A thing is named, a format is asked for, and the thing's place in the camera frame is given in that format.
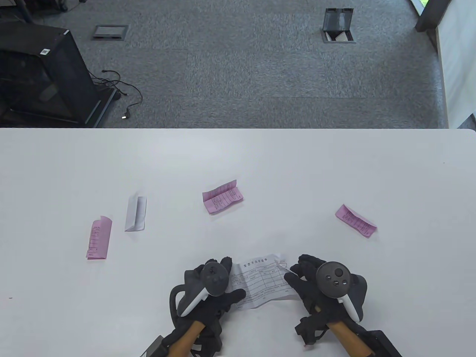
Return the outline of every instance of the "pink paper slip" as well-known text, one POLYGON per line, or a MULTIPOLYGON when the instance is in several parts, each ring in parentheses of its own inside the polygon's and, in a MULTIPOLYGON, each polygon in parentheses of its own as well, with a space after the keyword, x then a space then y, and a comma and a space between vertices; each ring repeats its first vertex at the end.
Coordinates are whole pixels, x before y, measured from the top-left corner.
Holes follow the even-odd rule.
POLYGON ((111 227, 112 221, 105 216, 101 216, 101 219, 92 223, 89 248, 86 254, 88 260, 106 259, 108 256, 111 227))
POLYGON ((346 222, 352 228, 358 230, 361 235, 369 238, 375 232, 377 226, 369 220, 363 218, 357 212, 351 210, 346 205, 342 205, 336 212, 336 217, 346 222))
POLYGON ((241 201, 243 195, 237 188, 237 181, 231 181, 212 191, 202 193, 203 203, 209 214, 221 211, 233 202, 241 201))

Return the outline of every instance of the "black strap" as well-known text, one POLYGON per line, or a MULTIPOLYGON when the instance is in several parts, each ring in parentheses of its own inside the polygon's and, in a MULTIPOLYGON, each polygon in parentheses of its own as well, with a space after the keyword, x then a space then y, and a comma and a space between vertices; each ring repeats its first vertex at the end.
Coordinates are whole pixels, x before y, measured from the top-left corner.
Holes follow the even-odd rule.
MULTIPOLYGON (((176 321, 175 329, 162 340, 160 347, 154 351, 150 357, 166 357, 169 354, 169 347, 177 342, 190 328, 192 321, 180 319, 176 321)), ((201 347, 200 350, 192 349, 190 352, 194 357, 212 357, 219 352, 222 347, 220 338, 221 325, 218 319, 211 326, 205 327, 195 340, 194 344, 201 347)))
POLYGON ((313 345, 319 341, 329 328, 326 325, 327 318, 322 314, 313 314, 308 317, 303 317, 301 323, 294 329, 296 333, 302 337, 306 345, 313 345), (316 331, 322 331, 319 336, 316 336, 316 331))

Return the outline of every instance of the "white vr controller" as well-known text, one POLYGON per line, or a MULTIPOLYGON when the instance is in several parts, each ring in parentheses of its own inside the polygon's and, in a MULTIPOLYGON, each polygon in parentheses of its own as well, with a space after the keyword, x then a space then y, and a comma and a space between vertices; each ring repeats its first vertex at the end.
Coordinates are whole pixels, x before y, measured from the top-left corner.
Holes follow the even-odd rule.
POLYGON ((329 298, 336 298, 343 304, 350 318, 362 321, 367 282, 360 275, 350 274, 349 269, 341 263, 330 261, 321 265, 316 272, 319 290, 329 298))
POLYGON ((205 264, 200 275, 194 270, 186 270, 184 274, 185 295, 177 306, 177 315, 187 316, 200 301, 205 301, 209 295, 220 296, 228 286, 229 274, 227 269, 217 262, 205 264))

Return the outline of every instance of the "gloved hand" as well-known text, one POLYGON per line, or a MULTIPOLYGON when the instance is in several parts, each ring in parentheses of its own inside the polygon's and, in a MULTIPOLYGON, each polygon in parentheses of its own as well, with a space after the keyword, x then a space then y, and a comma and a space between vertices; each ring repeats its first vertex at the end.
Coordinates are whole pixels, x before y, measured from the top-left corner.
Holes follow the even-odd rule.
POLYGON ((341 321, 349 318, 346 309, 337 302, 337 299, 325 296, 317 287, 316 272, 324 263, 324 260, 303 254, 299 257, 297 264, 290 269, 295 274, 286 273, 284 279, 299 294, 308 313, 316 314, 315 307, 319 307, 320 314, 325 315, 326 321, 341 321))
MULTIPOLYGON (((210 259, 205 264, 212 261, 216 262, 215 259, 210 259)), ((197 273, 197 276, 200 276, 205 264, 201 264, 194 269, 197 273)), ((231 266, 233 264, 230 257, 223 258, 220 264, 225 267, 228 273, 230 273, 231 266)), ((162 340, 161 344, 165 347, 168 347, 177 342, 188 331, 194 321, 199 321, 206 326, 202 335, 208 336, 210 338, 219 337, 221 333, 221 326, 218 320, 225 312, 230 310, 232 304, 236 304, 237 302, 241 301, 245 298, 245 296, 246 291, 243 289, 237 289, 218 297, 208 296, 206 300, 200 301, 188 315, 184 317, 178 317, 175 314, 175 316, 172 316, 175 329, 162 340)))
MULTIPOLYGON (((215 259, 210 259, 205 264, 212 261, 216 262, 215 259)), ((198 275, 200 275, 205 264, 194 269, 198 275)), ((233 264, 230 257, 223 258, 220 264, 230 273, 233 264)), ((209 296, 205 301, 200 301, 198 305, 183 318, 191 321, 200 321, 205 326, 210 327, 216 318, 221 318, 225 312, 230 311, 232 304, 243 300, 245 296, 246 291, 243 289, 237 289, 217 297, 209 296)))
MULTIPOLYGON (((344 306, 339 304, 337 299, 324 295, 317 287, 316 272, 324 263, 324 260, 303 254, 299 257, 298 263, 291 267, 291 271, 295 274, 286 273, 284 275, 284 279, 299 294, 304 307, 311 315, 310 317, 302 318, 301 323, 296 326, 297 334, 303 337, 306 344, 313 344, 316 340, 320 339, 328 330, 327 324, 330 322, 343 321, 346 325, 352 326, 352 329, 355 325, 344 306), (323 331, 321 336, 315 336, 315 331, 317 330, 323 331)), ((362 284, 362 289, 359 289, 363 291, 363 294, 360 294, 362 296, 360 306, 362 306, 365 292, 367 291, 367 284, 362 277, 355 274, 352 274, 351 284, 354 287, 362 284)))

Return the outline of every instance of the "white paper form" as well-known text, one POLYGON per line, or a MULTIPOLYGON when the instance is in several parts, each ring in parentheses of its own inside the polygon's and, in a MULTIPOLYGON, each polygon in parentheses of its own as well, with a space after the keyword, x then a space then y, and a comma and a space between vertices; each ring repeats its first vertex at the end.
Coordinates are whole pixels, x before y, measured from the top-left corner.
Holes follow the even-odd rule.
POLYGON ((146 226, 147 197, 139 196, 136 192, 129 198, 124 231, 136 232, 146 226))
POLYGON ((238 310, 256 308, 275 299, 293 298, 296 291, 284 280, 288 263, 283 257, 270 254, 233 264, 227 292, 245 289, 246 298, 236 304, 238 310))

